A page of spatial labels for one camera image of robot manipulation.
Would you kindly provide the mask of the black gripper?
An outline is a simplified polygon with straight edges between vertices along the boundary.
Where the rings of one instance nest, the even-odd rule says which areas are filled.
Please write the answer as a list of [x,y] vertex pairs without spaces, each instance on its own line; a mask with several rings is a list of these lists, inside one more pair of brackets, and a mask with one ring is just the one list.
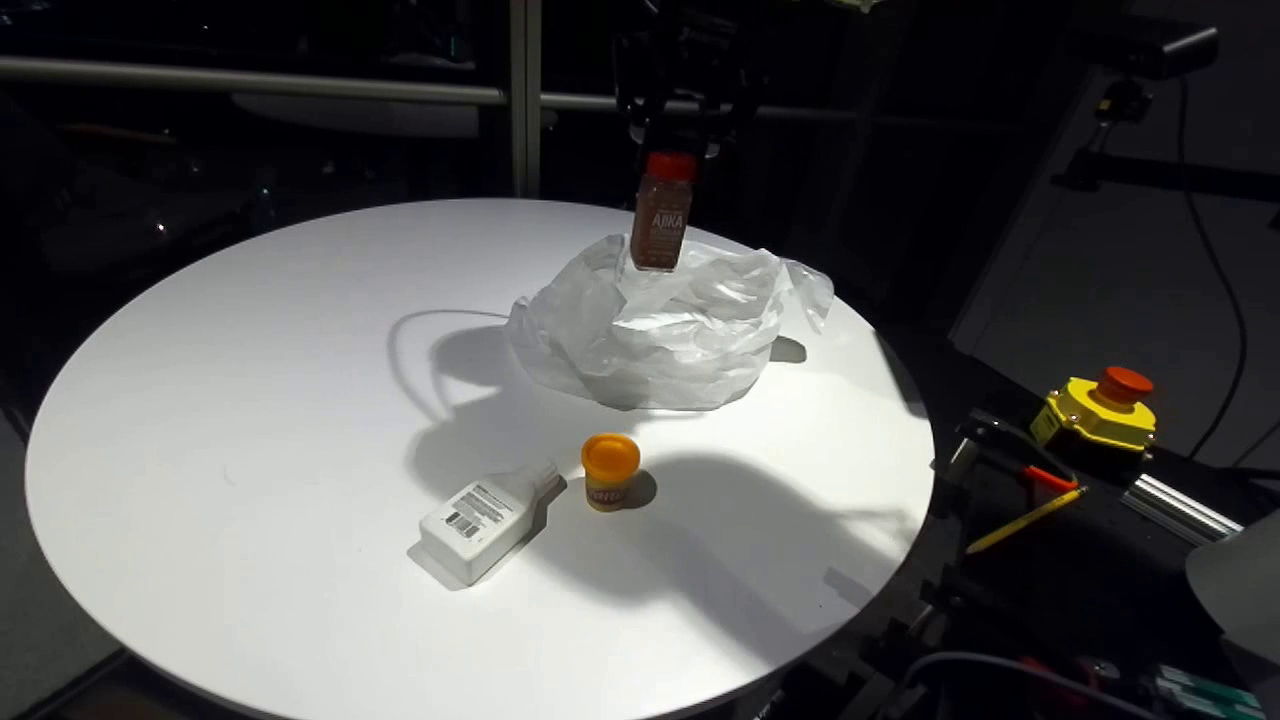
[[640,3],[646,24],[614,35],[614,99],[628,137],[649,152],[650,128],[689,102],[699,161],[717,159],[760,106],[763,0]]

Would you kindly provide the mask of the spice bottle with red cap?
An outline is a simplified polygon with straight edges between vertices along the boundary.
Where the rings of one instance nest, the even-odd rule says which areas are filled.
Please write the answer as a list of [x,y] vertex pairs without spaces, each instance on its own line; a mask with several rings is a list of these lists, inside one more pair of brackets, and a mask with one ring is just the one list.
[[690,152],[650,152],[640,179],[628,251],[643,272],[678,265],[692,206],[698,160]]

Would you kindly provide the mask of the clear plastic bag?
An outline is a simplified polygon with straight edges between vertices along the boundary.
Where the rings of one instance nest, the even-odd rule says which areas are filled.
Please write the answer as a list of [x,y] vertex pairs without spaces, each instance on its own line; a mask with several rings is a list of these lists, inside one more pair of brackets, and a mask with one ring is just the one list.
[[826,274],[765,250],[690,242],[672,272],[628,250],[607,236],[513,304],[506,338],[534,382],[618,410],[712,410],[756,383],[786,310],[822,331],[835,302]]

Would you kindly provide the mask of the small orange lidded container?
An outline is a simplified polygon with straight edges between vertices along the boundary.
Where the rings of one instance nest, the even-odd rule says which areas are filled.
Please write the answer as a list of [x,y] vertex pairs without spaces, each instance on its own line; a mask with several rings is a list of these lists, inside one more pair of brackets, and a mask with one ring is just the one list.
[[625,434],[595,434],[584,442],[580,456],[588,503],[603,512],[622,509],[640,470],[636,442]]

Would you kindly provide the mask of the metal railing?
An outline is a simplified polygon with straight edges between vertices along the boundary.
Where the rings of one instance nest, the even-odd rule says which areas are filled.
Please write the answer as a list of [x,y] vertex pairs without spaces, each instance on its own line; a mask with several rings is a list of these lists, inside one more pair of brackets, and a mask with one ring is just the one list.
[[[155,88],[191,92],[266,94],[292,97],[468,105],[506,108],[511,122],[511,165],[513,187],[520,197],[532,197],[541,182],[541,120],[553,111],[614,111],[614,90],[609,95],[558,94],[543,86],[543,8],[541,0],[511,0],[509,5],[509,82],[504,88],[481,85],[433,83],[421,79],[380,79],[370,77],[273,73],[214,67],[188,67],[157,63],[109,61],[0,53],[0,79],[51,85],[101,85],[122,88]],[[855,111],[823,108],[760,106],[750,120],[763,117],[776,120],[855,122]],[[689,102],[650,128],[650,146],[663,128],[687,120],[696,142],[696,117]],[[740,129],[735,129],[735,137]]]

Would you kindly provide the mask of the white plastic bottle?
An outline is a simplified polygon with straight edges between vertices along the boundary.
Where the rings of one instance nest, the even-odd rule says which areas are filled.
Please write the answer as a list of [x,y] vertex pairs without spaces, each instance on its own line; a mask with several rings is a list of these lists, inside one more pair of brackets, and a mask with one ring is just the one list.
[[471,482],[421,518],[407,555],[448,588],[475,585],[545,523],[562,484],[549,461]]

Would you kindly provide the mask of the yellow emergency stop button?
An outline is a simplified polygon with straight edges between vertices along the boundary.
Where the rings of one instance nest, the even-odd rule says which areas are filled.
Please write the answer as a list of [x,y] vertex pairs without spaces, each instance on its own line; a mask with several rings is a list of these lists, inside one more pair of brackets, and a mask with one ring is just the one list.
[[1070,377],[1044,397],[1030,421],[1030,437],[1046,447],[1061,437],[1143,454],[1156,441],[1157,419],[1146,400],[1153,382],[1124,366],[1106,366],[1094,378]]

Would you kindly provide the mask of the yellow pencil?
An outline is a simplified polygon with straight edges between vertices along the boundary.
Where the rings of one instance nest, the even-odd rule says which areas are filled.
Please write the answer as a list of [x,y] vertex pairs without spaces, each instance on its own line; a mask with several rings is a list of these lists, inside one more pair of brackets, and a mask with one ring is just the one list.
[[1089,488],[1087,486],[1076,487],[1075,489],[1066,492],[1065,495],[1061,495],[1057,498],[1053,498],[1047,503],[1043,503],[1039,507],[1023,514],[1019,518],[1015,518],[1014,520],[1001,525],[1000,528],[992,530],[991,533],[982,536],[979,539],[972,542],[964,550],[964,555],[972,556],[993,548],[996,544],[1005,542],[1006,539],[1025,530],[1027,528],[1032,527],[1039,520],[1048,518],[1061,511],[1065,507],[1069,507],[1070,505],[1075,503],[1082,497],[1084,497],[1088,492]]

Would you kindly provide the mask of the green terminal block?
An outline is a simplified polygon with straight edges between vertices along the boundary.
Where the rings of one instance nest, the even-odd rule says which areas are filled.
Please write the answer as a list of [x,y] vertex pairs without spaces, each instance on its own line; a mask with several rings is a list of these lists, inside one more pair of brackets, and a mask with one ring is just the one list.
[[1266,720],[1261,702],[1248,691],[1164,664],[1155,667],[1152,682],[1167,705],[1206,720]]

